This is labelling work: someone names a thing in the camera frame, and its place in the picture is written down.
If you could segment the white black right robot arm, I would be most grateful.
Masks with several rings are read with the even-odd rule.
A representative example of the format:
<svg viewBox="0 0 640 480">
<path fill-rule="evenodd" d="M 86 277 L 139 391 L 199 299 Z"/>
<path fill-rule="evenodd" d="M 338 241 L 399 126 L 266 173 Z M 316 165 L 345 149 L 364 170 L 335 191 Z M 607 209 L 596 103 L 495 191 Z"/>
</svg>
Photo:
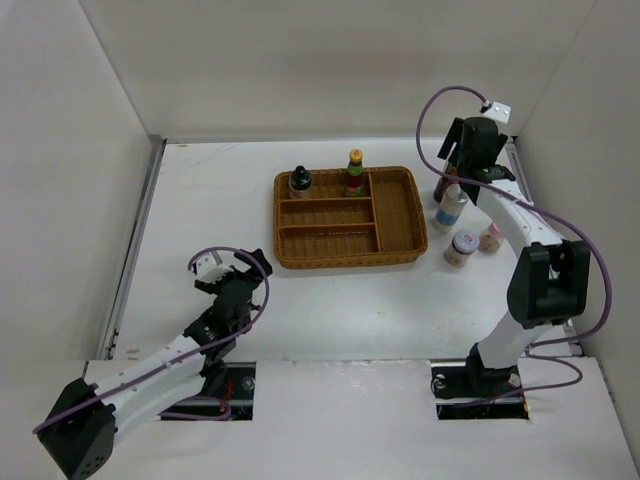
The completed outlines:
<svg viewBox="0 0 640 480">
<path fill-rule="evenodd" d="M 527 348 L 586 306 L 589 247 L 564 239 L 534 211 L 514 174 L 497 162 L 506 140 L 489 118 L 457 118 L 438 153 L 518 257 L 503 318 L 471 347 L 463 366 L 434 370 L 432 390 L 441 399 L 492 398 L 517 389 L 517 362 Z"/>
</svg>

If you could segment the small black-capped glass jar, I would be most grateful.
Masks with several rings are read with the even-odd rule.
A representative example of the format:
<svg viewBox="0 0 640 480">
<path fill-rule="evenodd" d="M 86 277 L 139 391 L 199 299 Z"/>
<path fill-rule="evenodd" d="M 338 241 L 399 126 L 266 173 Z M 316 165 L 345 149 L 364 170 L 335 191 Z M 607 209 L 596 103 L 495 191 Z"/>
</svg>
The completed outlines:
<svg viewBox="0 0 640 480">
<path fill-rule="evenodd" d="M 312 186 L 312 175 L 303 165 L 298 165 L 289 176 L 289 197 L 301 199 L 309 195 Z"/>
</svg>

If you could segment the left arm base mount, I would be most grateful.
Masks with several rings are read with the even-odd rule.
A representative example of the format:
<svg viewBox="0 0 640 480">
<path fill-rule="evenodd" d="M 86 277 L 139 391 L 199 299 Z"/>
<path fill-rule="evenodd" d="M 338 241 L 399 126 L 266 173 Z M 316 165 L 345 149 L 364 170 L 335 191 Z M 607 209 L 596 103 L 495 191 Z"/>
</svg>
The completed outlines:
<svg viewBox="0 0 640 480">
<path fill-rule="evenodd" d="M 216 380 L 207 380 L 200 393 L 179 401 L 162 421 L 251 421 L 253 419 L 257 365 L 228 363 Z"/>
</svg>

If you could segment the tall soy sauce bottle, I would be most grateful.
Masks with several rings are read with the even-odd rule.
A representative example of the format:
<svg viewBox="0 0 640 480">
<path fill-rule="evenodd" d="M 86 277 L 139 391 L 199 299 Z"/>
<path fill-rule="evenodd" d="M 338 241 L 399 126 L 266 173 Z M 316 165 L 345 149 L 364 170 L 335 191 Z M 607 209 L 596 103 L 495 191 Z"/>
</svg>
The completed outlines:
<svg viewBox="0 0 640 480">
<path fill-rule="evenodd" d="M 448 187 L 457 182 L 457 163 L 455 161 L 448 160 L 444 166 L 443 173 L 444 175 L 439 178 L 433 191 L 433 199 L 437 203 L 440 203 L 442 201 Z"/>
</svg>

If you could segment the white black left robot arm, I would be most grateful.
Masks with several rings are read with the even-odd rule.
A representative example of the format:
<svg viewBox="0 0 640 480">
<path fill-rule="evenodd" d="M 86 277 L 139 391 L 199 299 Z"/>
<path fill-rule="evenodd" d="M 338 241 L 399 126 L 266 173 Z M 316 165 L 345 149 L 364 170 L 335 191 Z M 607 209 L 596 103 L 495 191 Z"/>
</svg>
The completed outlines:
<svg viewBox="0 0 640 480">
<path fill-rule="evenodd" d="M 168 345 L 129 369 L 89 383 L 67 384 L 46 419 L 33 430 L 68 479 L 87 479 L 104 466 L 114 447 L 141 424 L 174 418 L 173 406 L 194 397 L 214 398 L 224 387 L 225 357 L 263 314 L 257 289 L 268 291 L 271 264 L 260 249 L 229 248 L 245 264 L 222 262 L 221 247 L 197 252 L 188 262 L 196 289 L 213 303 Z"/>
</svg>

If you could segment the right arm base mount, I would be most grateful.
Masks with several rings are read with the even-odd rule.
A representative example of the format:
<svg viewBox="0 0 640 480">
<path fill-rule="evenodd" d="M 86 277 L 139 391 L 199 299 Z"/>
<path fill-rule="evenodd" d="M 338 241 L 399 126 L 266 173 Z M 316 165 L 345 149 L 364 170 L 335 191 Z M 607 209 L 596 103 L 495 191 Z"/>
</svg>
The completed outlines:
<svg viewBox="0 0 640 480">
<path fill-rule="evenodd" d="M 522 386 L 517 367 L 491 374 L 474 385 L 463 362 L 431 364 L 431 391 L 439 420 L 528 420 L 522 393 L 506 396 Z"/>
</svg>

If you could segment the red sauce bottle green label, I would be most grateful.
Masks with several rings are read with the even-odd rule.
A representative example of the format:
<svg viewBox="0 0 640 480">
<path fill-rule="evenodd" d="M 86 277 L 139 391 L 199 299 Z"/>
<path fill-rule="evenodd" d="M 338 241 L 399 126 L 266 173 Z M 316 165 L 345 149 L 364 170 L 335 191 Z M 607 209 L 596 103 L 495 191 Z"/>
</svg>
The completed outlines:
<svg viewBox="0 0 640 480">
<path fill-rule="evenodd" d="M 363 152 L 353 149 L 349 152 L 349 162 L 344 177 L 344 194 L 348 197 L 361 196 L 364 185 Z"/>
</svg>

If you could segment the white-lid spice jar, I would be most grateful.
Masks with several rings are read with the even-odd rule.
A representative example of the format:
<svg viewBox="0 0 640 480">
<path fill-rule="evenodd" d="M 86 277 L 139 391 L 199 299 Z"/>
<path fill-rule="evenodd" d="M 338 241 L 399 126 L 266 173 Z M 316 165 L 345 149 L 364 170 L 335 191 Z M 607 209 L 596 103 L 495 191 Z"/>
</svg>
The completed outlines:
<svg viewBox="0 0 640 480">
<path fill-rule="evenodd" d="M 464 267 L 479 247 L 479 236 L 472 230 L 457 231 L 444 253 L 444 259 L 454 267 Z"/>
</svg>

